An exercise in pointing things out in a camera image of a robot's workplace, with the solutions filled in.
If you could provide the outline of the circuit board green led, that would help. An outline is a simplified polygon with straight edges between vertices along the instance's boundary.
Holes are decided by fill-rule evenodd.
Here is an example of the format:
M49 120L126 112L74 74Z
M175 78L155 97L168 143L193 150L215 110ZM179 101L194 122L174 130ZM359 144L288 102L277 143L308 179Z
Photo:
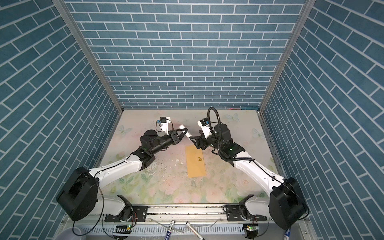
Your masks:
M243 224L244 237L248 240L254 240L259 234L258 224Z
M116 226L113 230L113 238L116 240L125 240L132 233L130 225Z

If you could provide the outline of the brown kraft envelope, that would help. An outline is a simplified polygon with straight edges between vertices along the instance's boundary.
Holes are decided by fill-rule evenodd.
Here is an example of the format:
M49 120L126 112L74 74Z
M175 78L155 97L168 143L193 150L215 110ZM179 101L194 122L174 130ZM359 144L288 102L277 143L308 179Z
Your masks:
M195 146L186 146L187 174L189 178L206 176L203 151Z

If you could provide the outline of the left circuit board green led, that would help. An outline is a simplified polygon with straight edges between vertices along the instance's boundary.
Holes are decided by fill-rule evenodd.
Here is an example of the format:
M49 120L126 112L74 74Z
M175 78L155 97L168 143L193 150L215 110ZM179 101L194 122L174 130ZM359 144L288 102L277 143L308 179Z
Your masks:
M116 226L113 230L113 238L116 240L125 240L132 233L130 225Z

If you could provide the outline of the metal corner post left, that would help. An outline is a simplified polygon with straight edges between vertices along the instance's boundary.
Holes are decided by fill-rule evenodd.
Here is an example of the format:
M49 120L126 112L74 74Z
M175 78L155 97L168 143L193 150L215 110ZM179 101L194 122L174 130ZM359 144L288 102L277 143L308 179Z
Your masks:
M99 78L100 82L106 89L109 97L111 98L112 102L114 103L115 107L117 108L119 114L122 114L124 111L124 108L120 104L116 94L114 93L111 85L109 84L104 72L102 71L99 63L97 62L94 54L92 53L92 50L90 49L86 39L84 38L80 28L78 27L74 17L70 13L65 1L62 0L52 0L54 6L58 10L59 14L63 18L64 22L66 23L67 27L69 28L70 32L72 33L74 39L78 43L80 49L82 50L83 54L87 58L89 64L91 65L92 69L96 73L97 77Z

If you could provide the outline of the blue marker pen left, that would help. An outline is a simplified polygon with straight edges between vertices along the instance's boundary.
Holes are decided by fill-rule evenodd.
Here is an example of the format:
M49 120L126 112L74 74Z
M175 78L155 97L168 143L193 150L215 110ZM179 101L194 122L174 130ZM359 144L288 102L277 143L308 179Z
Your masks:
M172 234L174 226L175 226L175 221L171 221L171 223L167 229L164 240L169 240L171 238L171 234Z

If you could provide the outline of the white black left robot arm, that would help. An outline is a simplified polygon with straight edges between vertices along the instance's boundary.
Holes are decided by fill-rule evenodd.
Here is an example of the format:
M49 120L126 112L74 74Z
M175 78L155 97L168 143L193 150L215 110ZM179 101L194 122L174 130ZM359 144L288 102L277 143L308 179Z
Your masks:
M158 152L177 145L183 137L191 137L186 128L170 130L163 136L155 130L147 130L140 138L141 146L128 157L90 170L85 167L75 169L59 191L57 202L72 221L96 214L111 215L120 222L130 221L132 204L122 195L105 197L101 189L124 176L146 169Z

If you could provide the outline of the blue marker pen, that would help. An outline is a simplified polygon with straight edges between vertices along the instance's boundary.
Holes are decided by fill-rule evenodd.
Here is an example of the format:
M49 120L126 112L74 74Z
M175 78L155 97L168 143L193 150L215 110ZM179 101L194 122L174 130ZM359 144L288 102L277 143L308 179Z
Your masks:
M291 235L291 229L285 231L284 240L289 240Z
M175 226L175 221L171 221L171 223L167 229L164 240L169 240L171 238L171 234L172 234L174 226Z

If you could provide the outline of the metal corner post right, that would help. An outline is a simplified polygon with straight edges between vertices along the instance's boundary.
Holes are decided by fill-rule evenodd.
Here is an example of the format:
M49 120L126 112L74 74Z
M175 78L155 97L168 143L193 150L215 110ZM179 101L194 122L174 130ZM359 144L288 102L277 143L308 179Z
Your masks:
M275 86L277 85L278 81L279 81L279 77L281 76L282 74L282 71L288 61L288 58L295 46L295 43L297 42L298 38L299 38L299 35L304 27L304 24L306 22L306 20L308 19L308 16L315 4L315 0L308 0L308 1L305 1L305 4L303 5L303 8L299 14L299 17L298 17L298 20L297 22L295 23L295 26L292 30L292 33L290 35L290 38L287 42L287 46L285 47L284 51L283 51L283 54L281 55L280 57L280 60L279 60L279 63L275 69L275 72L274 72L274 75L272 76L271 78L271 81L270 81L270 84L266 90L266 93L262 99L262 102L261 102L261 105L260 105L260 108L259 108L259 112L262 113L265 108L267 107L267 103L273 93L273 90L275 88Z

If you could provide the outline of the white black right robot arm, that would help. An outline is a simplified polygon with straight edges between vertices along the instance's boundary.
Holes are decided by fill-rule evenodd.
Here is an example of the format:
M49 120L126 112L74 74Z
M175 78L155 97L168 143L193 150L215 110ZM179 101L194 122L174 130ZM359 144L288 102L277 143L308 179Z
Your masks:
M265 216L273 219L281 229L288 230L309 213L298 181L292 177L286 179L256 161L245 148L233 141L227 125L218 124L214 128L204 125L199 132L200 136L186 134L197 149L216 149L223 161L245 173L269 195L267 204L253 195L243 199L239 204L245 219L254 215Z

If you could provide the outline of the white glue stick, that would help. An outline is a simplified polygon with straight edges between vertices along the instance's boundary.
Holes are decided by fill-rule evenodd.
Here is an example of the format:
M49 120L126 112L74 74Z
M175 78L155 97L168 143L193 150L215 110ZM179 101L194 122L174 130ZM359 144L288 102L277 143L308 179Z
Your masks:
M186 129L186 130L184 130L184 132L185 132L185 136L186 136L188 139L190 139L190 137L191 137L192 135L191 135L191 133L188 131L188 129L187 129L184 125L180 125L179 128L180 128L180 129Z

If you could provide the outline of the right circuit board green led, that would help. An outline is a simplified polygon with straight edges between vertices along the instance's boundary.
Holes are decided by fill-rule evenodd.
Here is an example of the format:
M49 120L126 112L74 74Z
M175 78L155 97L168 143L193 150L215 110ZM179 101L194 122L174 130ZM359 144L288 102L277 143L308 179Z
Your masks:
M248 240L254 240L259 234L258 224L243 224L244 237Z

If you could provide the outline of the black marker pen middle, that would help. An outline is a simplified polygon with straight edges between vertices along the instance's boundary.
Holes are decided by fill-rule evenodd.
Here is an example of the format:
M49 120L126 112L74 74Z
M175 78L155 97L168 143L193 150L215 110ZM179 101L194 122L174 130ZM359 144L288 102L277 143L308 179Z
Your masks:
M196 230L196 228L191 225L190 222L186 222L186 226L199 238L199 240L205 240L204 237Z

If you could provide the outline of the metal corner post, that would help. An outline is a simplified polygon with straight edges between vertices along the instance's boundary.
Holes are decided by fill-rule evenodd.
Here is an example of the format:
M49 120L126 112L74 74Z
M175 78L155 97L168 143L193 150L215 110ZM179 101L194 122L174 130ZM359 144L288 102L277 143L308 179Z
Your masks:
M259 108L259 112L262 113L265 108L267 107L267 103L273 93L273 90L275 88L275 86L277 85L278 81L279 81L279 77L281 76L282 74L282 71L288 61L288 58L295 46L295 43L297 42L298 38L299 38L299 35L304 27L304 24L306 22L306 20L308 19L308 16L315 4L315 0L308 0L308 1L305 1L305 4L303 5L303 8L299 14L299 17L298 17L298 20L297 22L295 23L295 26L292 30L292 33L290 35L290 38L287 42L287 46L285 47L284 51L283 51L283 54L281 55L280 57L280 60L279 60L279 63L275 69L275 72L274 72L274 75L272 76L271 78L271 81L270 81L270 84L266 90L266 93L262 99L262 102L261 102L261 105L260 105L260 108Z
M63 18L64 22L66 23L67 27L69 28L70 32L72 33L74 39L78 43L80 49L82 50L83 54L87 58L89 64L91 65L92 69L96 73L97 77L99 78L100 82L106 89L109 97L111 98L112 102L114 103L115 107L117 108L119 114L122 114L124 111L124 108L120 104L116 94L114 93L111 85L109 84L104 72L102 71L99 63L97 62L94 54L92 53L92 50L90 49L86 39L84 38L80 28L78 27L74 17L70 13L65 1L62 0L52 0L54 6L58 10L59 14Z

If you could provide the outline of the blue marker pen right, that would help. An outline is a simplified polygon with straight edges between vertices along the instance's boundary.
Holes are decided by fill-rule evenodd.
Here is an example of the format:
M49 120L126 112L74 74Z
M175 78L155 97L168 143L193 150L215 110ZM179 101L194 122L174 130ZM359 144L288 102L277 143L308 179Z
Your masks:
M291 235L291 229L285 231L284 240L289 240Z

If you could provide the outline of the white cup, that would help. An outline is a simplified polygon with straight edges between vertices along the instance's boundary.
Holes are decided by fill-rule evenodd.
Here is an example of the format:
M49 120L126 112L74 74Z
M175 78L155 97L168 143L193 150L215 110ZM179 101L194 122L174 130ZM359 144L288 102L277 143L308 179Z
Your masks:
M55 240L84 240L84 236L81 236L83 234L82 230L75 227L74 229L69 228L66 230L63 230L60 234L58 234L55 238Z

